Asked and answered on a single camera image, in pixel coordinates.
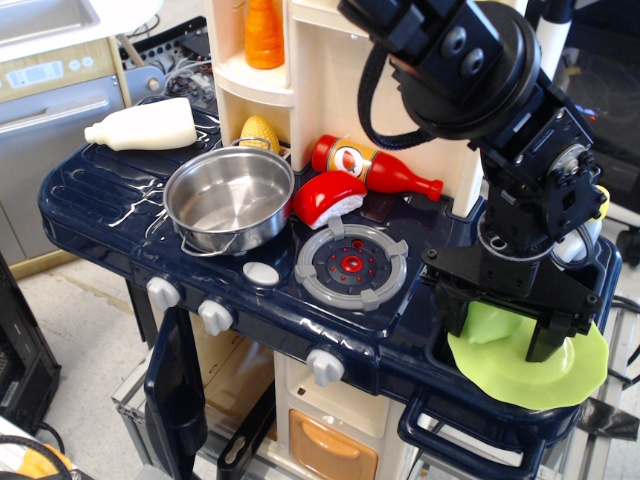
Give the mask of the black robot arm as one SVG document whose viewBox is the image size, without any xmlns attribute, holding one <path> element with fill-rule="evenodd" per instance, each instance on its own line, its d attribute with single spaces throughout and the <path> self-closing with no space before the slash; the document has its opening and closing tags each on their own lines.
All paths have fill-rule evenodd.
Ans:
<svg viewBox="0 0 640 480">
<path fill-rule="evenodd" d="M 444 328 L 459 335 L 476 300 L 531 317 L 530 362 L 587 333 L 601 299 L 552 253 L 600 217 L 606 195 L 588 127 L 542 70 L 527 20 L 490 1 L 338 9 L 374 44 L 357 100 L 370 140 L 387 150 L 465 140 L 481 156 L 489 192 L 476 243 L 423 253 Z"/>
</svg>

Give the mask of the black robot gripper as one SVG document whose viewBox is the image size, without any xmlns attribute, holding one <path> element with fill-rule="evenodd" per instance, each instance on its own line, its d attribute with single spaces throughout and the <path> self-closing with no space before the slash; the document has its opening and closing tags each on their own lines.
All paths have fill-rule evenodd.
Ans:
<svg viewBox="0 0 640 480">
<path fill-rule="evenodd" d="M 431 247 L 422 253 L 443 328 L 459 337 L 469 303 L 480 301 L 536 321 L 526 361 L 548 360 L 567 336 L 585 334 L 603 307 L 599 293 L 548 257 L 502 258 L 477 243 Z"/>
</svg>

